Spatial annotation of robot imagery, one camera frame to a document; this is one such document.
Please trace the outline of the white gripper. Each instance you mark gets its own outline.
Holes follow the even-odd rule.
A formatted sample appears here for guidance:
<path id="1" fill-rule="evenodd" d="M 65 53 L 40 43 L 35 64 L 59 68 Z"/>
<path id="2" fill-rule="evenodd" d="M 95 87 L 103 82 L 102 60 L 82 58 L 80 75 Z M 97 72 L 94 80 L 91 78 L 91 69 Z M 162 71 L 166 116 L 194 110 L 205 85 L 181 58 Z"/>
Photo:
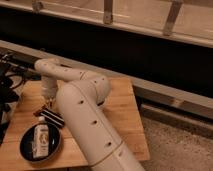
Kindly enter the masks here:
<path id="1" fill-rule="evenodd" d="M 46 99 L 45 106 L 52 109 L 55 104 L 55 96 L 58 90 L 57 80 L 52 77 L 41 77 L 41 94 Z"/>

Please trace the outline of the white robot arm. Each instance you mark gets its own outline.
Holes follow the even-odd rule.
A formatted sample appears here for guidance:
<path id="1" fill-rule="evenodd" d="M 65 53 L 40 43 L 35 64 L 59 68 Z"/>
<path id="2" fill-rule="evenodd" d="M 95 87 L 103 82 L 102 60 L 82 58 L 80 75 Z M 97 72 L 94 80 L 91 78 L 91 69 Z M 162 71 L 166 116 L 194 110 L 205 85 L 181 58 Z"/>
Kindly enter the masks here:
<path id="1" fill-rule="evenodd" d="M 100 105 L 110 92 L 105 75 L 64 67 L 58 59 L 39 59 L 42 95 L 55 99 L 65 125 L 75 138 L 92 171 L 145 171 Z"/>

